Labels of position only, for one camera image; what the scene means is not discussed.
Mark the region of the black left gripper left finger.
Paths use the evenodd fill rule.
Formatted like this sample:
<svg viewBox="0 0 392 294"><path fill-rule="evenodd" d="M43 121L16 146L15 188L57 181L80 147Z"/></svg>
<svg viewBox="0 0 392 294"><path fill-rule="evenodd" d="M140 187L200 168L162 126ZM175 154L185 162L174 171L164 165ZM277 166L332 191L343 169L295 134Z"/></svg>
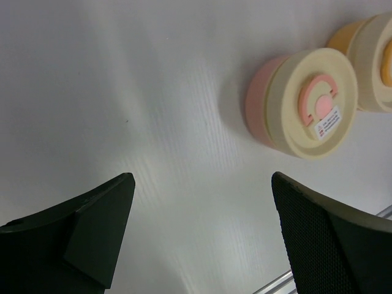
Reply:
<svg viewBox="0 0 392 294"><path fill-rule="evenodd" d="M134 199L122 173L93 190L1 226L1 293L110 289Z"/></svg>

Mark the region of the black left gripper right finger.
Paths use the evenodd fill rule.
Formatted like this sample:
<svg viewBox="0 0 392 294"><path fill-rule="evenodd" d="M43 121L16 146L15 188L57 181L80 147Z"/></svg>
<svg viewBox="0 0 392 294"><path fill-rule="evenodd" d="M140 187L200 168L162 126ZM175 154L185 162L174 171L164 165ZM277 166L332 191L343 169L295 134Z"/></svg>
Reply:
<svg viewBox="0 0 392 294"><path fill-rule="evenodd" d="M391 293L391 221L271 178L298 293Z"/></svg>

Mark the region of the cream lid with pink handle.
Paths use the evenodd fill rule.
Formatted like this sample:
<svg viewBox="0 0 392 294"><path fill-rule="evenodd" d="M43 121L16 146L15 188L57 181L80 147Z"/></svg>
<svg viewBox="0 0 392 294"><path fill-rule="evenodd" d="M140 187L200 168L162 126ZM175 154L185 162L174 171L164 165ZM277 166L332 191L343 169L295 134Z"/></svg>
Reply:
<svg viewBox="0 0 392 294"><path fill-rule="evenodd" d="M331 48L289 56L268 88L268 134L278 151L303 159L333 152L349 133L358 104L350 61Z"/></svg>

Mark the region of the cream lid with orange handle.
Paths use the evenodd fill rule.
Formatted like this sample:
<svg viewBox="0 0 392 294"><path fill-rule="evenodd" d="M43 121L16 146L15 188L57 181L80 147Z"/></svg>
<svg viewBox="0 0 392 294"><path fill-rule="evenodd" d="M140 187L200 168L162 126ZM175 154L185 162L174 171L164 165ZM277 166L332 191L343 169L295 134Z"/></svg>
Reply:
<svg viewBox="0 0 392 294"><path fill-rule="evenodd" d="M391 87L381 78L383 52L391 40L391 12L366 20L356 33L349 59L358 81L358 106L363 111L390 113Z"/></svg>

